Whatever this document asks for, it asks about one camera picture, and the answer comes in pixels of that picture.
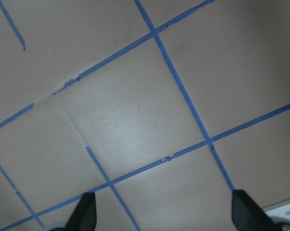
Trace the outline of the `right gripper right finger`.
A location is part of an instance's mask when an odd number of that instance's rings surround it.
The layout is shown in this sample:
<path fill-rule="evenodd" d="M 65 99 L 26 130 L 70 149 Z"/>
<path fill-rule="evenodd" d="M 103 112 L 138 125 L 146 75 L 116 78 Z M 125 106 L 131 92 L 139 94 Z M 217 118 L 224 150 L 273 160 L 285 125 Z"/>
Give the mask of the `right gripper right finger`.
<path fill-rule="evenodd" d="M 238 231 L 279 230 L 279 227 L 244 190 L 232 191 L 231 219 Z"/>

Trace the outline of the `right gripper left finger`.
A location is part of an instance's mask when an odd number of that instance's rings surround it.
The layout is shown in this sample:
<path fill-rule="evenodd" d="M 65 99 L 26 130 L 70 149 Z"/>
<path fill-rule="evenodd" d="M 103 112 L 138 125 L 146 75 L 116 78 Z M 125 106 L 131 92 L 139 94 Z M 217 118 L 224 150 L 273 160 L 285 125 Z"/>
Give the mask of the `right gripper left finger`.
<path fill-rule="evenodd" d="M 65 231 L 94 231 L 97 225 L 94 192 L 84 193 L 64 226 Z"/>

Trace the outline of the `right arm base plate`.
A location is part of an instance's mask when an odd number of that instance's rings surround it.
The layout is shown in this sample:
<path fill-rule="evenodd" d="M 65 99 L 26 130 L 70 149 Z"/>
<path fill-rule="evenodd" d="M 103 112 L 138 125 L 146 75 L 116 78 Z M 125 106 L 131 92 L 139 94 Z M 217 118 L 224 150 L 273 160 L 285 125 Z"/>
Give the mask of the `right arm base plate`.
<path fill-rule="evenodd" d="M 290 199 L 269 205 L 262 210 L 275 222 L 290 223 Z"/>

